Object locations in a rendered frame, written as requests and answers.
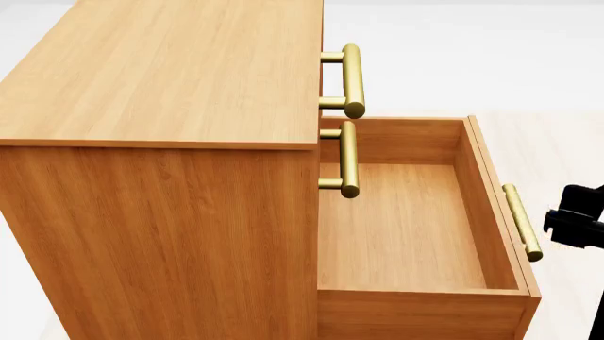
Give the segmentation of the open wooden drawer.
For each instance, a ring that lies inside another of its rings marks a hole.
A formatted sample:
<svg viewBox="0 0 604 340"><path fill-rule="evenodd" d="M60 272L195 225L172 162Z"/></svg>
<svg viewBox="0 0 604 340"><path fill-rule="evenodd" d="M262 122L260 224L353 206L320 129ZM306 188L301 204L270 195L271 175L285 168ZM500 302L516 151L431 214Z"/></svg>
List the open wooden drawer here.
<svg viewBox="0 0 604 340"><path fill-rule="evenodd" d="M541 294L475 117L362 118L319 195L319 340L523 340Z"/></svg>

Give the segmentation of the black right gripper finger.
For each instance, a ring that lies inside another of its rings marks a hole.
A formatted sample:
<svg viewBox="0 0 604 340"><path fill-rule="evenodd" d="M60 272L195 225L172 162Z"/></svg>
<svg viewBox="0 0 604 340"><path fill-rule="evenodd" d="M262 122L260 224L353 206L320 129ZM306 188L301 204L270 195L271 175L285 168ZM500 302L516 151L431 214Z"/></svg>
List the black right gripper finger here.
<svg viewBox="0 0 604 340"><path fill-rule="evenodd" d="M551 241L576 248L604 249L604 223L593 217L563 209L550 210L545 215L544 231L551 233Z"/></svg>

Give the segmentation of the wooden three-drawer cabinet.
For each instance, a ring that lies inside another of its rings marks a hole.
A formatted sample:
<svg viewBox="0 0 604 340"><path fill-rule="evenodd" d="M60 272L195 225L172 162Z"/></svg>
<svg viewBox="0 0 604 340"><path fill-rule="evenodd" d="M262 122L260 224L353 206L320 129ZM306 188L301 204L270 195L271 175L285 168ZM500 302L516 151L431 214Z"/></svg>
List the wooden three-drawer cabinet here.
<svg viewBox="0 0 604 340"><path fill-rule="evenodd" d="M76 0L0 81L71 340L316 340L323 0Z"/></svg>

